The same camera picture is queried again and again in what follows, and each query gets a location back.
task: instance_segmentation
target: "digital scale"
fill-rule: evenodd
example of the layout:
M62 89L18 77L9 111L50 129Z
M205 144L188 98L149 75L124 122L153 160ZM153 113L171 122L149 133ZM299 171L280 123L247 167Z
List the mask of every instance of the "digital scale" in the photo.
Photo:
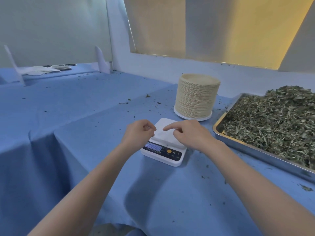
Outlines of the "digital scale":
M148 143L140 152L152 159L158 160L172 167L178 167L183 162L187 147L181 144L173 135L175 129L163 131L163 128L176 121L161 118L155 127L154 137L150 138Z

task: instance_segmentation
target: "metal tray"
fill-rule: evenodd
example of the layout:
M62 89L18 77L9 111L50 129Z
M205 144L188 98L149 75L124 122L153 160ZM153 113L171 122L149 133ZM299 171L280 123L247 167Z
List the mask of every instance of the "metal tray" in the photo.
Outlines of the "metal tray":
M239 150L243 153L246 153L250 156L253 156L254 158L257 158L261 161L264 161L266 163L269 163L270 165L273 165L281 170L284 170L286 172L289 172L293 175L296 175L302 179L305 179L309 182L315 183L315 170L312 170L310 168L304 167L300 164L297 164L295 162L289 161L285 158L279 157L277 155L274 155L270 152L264 151L262 149L259 149L255 146L246 144L240 140L228 137L223 132L223 125L227 113L233 109L234 105L237 104L243 97L249 96L251 94L248 93L241 93L238 95L234 102L228 107L227 111L219 118L219 120L214 124L213 131L215 132L215 137L224 142L229 147L232 147L236 150Z

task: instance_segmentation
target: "scale control panel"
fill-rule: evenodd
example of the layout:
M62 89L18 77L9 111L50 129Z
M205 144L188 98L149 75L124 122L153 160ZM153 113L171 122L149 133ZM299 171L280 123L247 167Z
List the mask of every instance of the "scale control panel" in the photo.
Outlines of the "scale control panel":
M182 153L180 151L173 150L171 148L148 142L144 147L144 150L150 151L152 153L158 154L160 156L166 157L168 159L179 161Z

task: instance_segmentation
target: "tray of dried leaves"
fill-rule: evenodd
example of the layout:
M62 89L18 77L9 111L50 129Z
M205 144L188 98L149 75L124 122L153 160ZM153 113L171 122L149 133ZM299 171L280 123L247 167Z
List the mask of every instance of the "tray of dried leaves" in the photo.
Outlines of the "tray of dried leaves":
M242 93L213 131L228 146L315 183L315 93L310 89Z

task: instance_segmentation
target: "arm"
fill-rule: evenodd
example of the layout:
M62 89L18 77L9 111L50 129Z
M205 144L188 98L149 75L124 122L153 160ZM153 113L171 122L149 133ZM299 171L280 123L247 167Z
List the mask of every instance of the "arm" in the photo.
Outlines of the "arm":
M313 214L212 137L198 121L176 122L164 130L174 128L179 142L213 161L264 235L314 235Z
M121 168L154 136L155 130L148 120L128 125L121 144L74 187L28 236L88 235Z

